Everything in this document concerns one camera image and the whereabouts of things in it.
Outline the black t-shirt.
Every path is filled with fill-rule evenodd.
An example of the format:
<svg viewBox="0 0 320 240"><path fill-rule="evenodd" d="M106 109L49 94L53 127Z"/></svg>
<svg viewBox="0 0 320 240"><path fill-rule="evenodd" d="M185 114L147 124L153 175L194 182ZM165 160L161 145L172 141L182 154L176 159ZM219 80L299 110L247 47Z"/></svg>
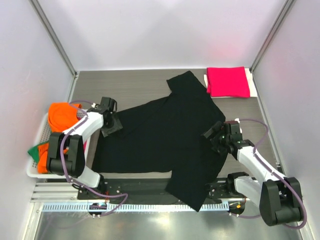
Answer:
<svg viewBox="0 0 320 240"><path fill-rule="evenodd" d="M98 138L98 173L171 172L165 190L195 211L226 162L203 137L225 115L197 77L187 71L167 81L170 94L120 111L122 129Z"/></svg>

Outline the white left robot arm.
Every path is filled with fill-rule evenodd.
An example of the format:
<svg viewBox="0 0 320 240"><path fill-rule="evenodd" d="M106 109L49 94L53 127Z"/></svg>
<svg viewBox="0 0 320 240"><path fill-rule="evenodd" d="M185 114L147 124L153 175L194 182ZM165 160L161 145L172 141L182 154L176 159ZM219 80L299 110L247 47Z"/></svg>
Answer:
<svg viewBox="0 0 320 240"><path fill-rule="evenodd" d="M68 102L67 106L81 112L83 117L61 132L52 132L48 141L46 169L49 173L64 176L69 183L88 189L93 198L100 200L107 192L104 177L86 166L84 143L99 130L107 137L123 128L118 116L117 101L102 97L88 110Z"/></svg>

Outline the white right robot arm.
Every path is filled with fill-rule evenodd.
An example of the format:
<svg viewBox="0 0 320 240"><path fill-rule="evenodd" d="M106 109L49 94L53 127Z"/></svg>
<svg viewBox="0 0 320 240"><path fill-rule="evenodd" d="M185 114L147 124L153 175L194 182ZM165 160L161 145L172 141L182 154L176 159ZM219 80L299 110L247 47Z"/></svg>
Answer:
<svg viewBox="0 0 320 240"><path fill-rule="evenodd" d="M268 226L285 225L296 229L307 223L300 182L287 177L274 168L259 153L257 145L243 139L241 120L218 121L201 136L211 143L218 154L230 154L244 165L253 176L245 172L230 173L225 191L231 198L239 195L250 199L258 208L260 217Z"/></svg>

